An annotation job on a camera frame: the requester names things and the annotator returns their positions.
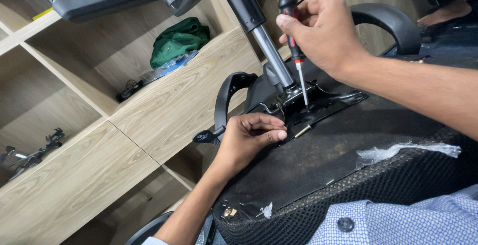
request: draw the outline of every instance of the red and black screwdriver handle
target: red and black screwdriver handle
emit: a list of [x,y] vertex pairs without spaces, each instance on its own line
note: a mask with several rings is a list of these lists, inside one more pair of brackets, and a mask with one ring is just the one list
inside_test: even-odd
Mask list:
[[[298,0],[279,0],[279,9],[281,14],[286,14],[297,19],[297,3]],[[294,63],[303,62],[305,60],[305,55],[303,54],[300,47],[296,44],[296,41],[287,35],[287,43],[291,50],[291,60]]]

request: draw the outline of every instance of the screwdriver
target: screwdriver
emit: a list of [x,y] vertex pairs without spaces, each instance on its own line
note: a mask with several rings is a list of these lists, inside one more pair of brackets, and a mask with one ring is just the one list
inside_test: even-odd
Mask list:
[[[279,0],[279,9],[281,14],[292,16],[297,19],[297,3],[298,0]],[[300,82],[302,84],[303,101],[305,103],[305,110],[309,112],[309,98],[307,97],[307,91],[305,90],[305,82],[302,75],[302,64],[305,61],[305,55],[300,47],[296,44],[296,41],[287,35],[287,44],[291,50],[291,60],[296,64],[296,69],[299,71]]]

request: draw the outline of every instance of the hand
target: hand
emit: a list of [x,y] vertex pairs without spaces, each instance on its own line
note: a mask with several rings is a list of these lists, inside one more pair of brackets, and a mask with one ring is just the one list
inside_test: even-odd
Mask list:
[[231,179],[269,144],[287,137],[284,122],[267,114],[244,114],[229,119],[216,158],[210,169]]
[[[344,0],[304,0],[298,8],[299,20],[281,14],[277,25],[330,76],[337,78],[344,65],[370,56],[360,43]],[[281,43],[287,42],[285,34]]]

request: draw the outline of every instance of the foot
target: foot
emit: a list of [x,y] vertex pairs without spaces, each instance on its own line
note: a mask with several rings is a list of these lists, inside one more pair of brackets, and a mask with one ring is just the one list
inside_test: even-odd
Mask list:
[[417,23],[419,26],[431,26],[454,18],[466,16],[470,12],[471,6],[468,2],[465,0],[454,0],[434,13],[421,18]]

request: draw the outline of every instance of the black mesh seat cushion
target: black mesh seat cushion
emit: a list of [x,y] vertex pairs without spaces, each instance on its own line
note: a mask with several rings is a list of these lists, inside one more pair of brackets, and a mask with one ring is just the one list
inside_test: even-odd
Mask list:
[[[476,66],[459,58],[426,60]],[[437,152],[402,149],[388,160],[355,170],[357,150],[406,141],[460,145],[463,152],[455,159]],[[213,216],[230,245],[305,244],[332,204],[361,199],[412,204],[478,183],[477,170],[477,142],[371,95],[318,123],[302,137],[262,151],[228,184],[213,206]],[[260,215],[260,207],[270,202],[272,217],[266,219]],[[228,206],[238,212],[224,218]]]

